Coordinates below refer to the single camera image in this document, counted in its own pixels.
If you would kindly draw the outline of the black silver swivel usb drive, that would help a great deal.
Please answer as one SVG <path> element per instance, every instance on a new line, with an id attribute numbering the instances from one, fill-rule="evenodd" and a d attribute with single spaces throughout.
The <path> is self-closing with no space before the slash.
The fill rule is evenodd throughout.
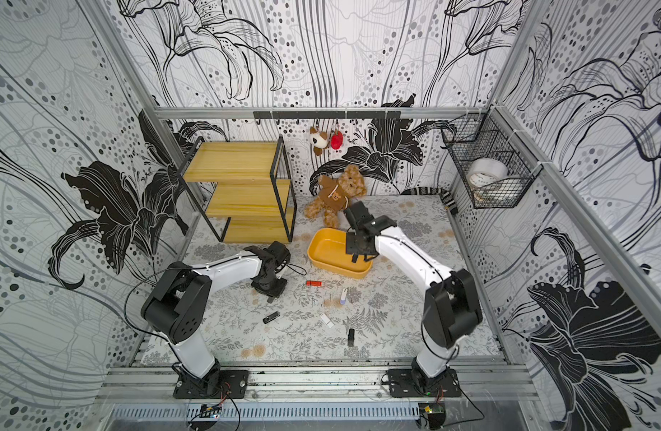
<path id="1" fill-rule="evenodd" d="M 278 319 L 280 316 L 280 312 L 273 312 L 272 314 L 269 314 L 268 316 L 263 318 L 263 323 L 264 324 L 269 324 L 272 323 L 275 319 Z"/>

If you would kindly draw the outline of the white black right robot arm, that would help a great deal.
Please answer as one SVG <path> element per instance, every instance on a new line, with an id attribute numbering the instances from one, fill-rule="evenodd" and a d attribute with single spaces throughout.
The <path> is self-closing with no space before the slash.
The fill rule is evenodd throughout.
<path id="1" fill-rule="evenodd" d="M 374 217 L 362 202 L 344 210 L 346 254 L 366 261 L 385 257 L 424 293 L 420 333 L 424 347 L 413 361 L 413 378 L 426 385 L 446 372 L 459 342 L 483 322 L 472 274 L 451 269 L 419 248 L 385 215 Z"/>

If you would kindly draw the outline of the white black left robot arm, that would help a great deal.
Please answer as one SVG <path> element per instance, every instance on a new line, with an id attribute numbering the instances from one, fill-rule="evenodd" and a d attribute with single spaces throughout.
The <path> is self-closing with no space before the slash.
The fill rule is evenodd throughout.
<path id="1" fill-rule="evenodd" d="M 258 293 L 278 298 L 287 286 L 281 271 L 290 259 L 287 246 L 273 242 L 197 266 L 174 262 L 147 296 L 141 317 L 168 340 L 186 376 L 204 380 L 217 369 L 200 330 L 210 294 L 249 280 Z"/>

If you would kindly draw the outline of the yellow plastic storage box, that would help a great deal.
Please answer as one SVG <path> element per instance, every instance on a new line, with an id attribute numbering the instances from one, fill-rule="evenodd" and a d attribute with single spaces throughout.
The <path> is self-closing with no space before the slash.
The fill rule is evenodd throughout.
<path id="1" fill-rule="evenodd" d="M 322 228 L 311 240 L 307 255 L 312 264 L 346 278 L 364 278 L 373 262 L 357 260 L 346 253 L 346 233 L 332 228 Z"/>

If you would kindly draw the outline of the small black connector box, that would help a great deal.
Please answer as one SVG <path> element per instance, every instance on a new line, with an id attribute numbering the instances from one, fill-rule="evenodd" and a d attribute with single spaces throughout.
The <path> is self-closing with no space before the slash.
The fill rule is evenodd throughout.
<path id="1" fill-rule="evenodd" d="M 420 403 L 418 404 L 419 425 L 423 429 L 441 430 L 445 424 L 446 414 L 443 404 Z"/>

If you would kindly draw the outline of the brown teddy bear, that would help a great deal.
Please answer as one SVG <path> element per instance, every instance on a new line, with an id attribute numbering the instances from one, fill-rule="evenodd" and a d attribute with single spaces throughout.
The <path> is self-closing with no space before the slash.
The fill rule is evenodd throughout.
<path id="1" fill-rule="evenodd" d="M 328 228 L 339 229 L 339 213 L 348 209 L 353 199 L 363 197 L 367 193 L 366 182 L 360 168 L 354 164 L 348 165 L 339 179 L 322 175 L 319 183 L 319 195 L 304 209 L 308 219 L 322 216 L 323 224 Z"/>

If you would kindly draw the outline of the striped black white plush tail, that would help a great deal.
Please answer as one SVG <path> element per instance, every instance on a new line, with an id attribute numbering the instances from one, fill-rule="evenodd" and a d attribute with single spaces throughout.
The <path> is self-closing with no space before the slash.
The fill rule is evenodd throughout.
<path id="1" fill-rule="evenodd" d="M 402 196 L 436 196 L 438 197 L 443 205 L 453 214 L 457 215 L 459 209 L 457 203 L 449 190 L 440 187 L 416 187 L 408 190 L 404 190 L 400 193 Z"/>

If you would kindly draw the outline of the hanging red plush toy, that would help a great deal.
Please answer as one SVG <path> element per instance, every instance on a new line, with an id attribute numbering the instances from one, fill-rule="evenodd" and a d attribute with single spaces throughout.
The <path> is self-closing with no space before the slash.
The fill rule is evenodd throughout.
<path id="1" fill-rule="evenodd" d="M 341 149 L 344 143 L 344 135 L 340 130 L 335 130 L 330 137 L 330 147 L 333 150 Z"/>

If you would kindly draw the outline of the hanging plush dog toy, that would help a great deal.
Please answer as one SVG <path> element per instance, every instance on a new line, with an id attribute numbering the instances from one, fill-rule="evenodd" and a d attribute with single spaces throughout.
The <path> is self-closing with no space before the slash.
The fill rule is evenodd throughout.
<path id="1" fill-rule="evenodd" d="M 315 156 L 321 156 L 329 146 L 329 134 L 315 126 L 310 127 L 310 140 Z"/>

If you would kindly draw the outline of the white tape roll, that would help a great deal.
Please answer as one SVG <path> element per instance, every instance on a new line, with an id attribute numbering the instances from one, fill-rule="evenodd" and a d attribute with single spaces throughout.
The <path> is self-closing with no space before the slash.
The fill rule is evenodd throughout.
<path id="1" fill-rule="evenodd" d="M 480 189 L 506 179 L 508 167 L 491 158 L 479 158 L 473 161 L 466 174 L 466 181 L 470 187 Z"/>

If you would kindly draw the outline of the small circuit board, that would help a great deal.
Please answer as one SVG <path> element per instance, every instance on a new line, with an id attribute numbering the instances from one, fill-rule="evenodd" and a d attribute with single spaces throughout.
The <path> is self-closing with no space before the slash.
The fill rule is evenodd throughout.
<path id="1" fill-rule="evenodd" d="M 197 418 L 199 420 L 217 422 L 221 416 L 222 410 L 223 408 L 220 405 L 202 404 Z"/>

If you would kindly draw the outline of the wooden shelf black frame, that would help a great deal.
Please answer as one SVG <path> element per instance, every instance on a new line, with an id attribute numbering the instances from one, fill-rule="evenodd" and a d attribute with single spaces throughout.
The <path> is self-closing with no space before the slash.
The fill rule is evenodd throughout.
<path id="1" fill-rule="evenodd" d="M 201 214 L 219 242 L 292 242 L 297 199 L 281 136 L 270 142 L 201 143 L 183 179 L 214 185 Z"/>

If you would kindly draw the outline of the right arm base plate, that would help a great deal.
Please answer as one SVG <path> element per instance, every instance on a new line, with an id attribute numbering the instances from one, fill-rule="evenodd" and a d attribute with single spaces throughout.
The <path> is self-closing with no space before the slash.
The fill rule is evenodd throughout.
<path id="1" fill-rule="evenodd" d="M 427 377 L 419 369 L 389 369 L 387 384 L 392 398 L 459 398 L 462 395 L 457 373 L 446 368 L 436 377 Z"/>

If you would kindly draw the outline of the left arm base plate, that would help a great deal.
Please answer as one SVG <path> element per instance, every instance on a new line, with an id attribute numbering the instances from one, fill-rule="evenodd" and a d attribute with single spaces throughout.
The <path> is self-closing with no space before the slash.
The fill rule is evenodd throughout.
<path id="1" fill-rule="evenodd" d="M 241 400 L 248 388 L 248 370 L 215 370 L 201 378 L 179 371 L 173 397 L 177 400 L 223 399 Z"/>

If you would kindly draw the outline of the black hook rail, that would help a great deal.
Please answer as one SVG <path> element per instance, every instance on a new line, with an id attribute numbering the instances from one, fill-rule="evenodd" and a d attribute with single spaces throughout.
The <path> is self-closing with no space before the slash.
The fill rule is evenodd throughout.
<path id="1" fill-rule="evenodd" d="M 255 120 L 392 120 L 400 119 L 402 117 L 401 110 L 388 110 L 388 109 L 369 109 L 367 110 L 292 110 L 292 111 L 253 111 L 253 118 Z"/>

